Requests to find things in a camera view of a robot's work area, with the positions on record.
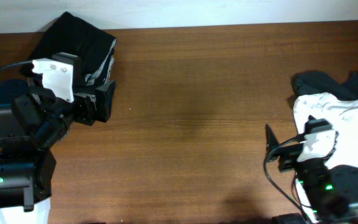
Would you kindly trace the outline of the black shorts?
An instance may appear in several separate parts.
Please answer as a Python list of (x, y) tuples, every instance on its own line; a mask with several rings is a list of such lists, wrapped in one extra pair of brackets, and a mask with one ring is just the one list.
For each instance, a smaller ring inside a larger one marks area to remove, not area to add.
[(28, 59), (51, 58), (63, 52), (81, 59), (80, 85), (100, 86), (110, 80), (115, 36), (64, 12), (43, 34)]

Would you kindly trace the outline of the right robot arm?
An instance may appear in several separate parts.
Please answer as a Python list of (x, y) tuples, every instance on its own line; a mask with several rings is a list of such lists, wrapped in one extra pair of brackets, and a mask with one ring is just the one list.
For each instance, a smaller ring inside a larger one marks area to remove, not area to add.
[(326, 165), (339, 136), (329, 121), (309, 116), (304, 131), (285, 142), (278, 142), (270, 126), (265, 126), (265, 135), (263, 163), (278, 161), (280, 172), (293, 171), (292, 184), (300, 184), (309, 201), (286, 195), (299, 213), (273, 217), (273, 223), (358, 223), (358, 167)]

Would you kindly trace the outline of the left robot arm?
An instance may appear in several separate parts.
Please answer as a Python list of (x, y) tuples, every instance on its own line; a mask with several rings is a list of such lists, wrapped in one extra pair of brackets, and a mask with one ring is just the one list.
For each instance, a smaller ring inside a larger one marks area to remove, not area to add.
[(63, 90), (30, 86), (0, 104), (0, 223), (48, 222), (57, 164), (51, 148), (74, 122), (107, 122), (115, 88), (115, 81)]

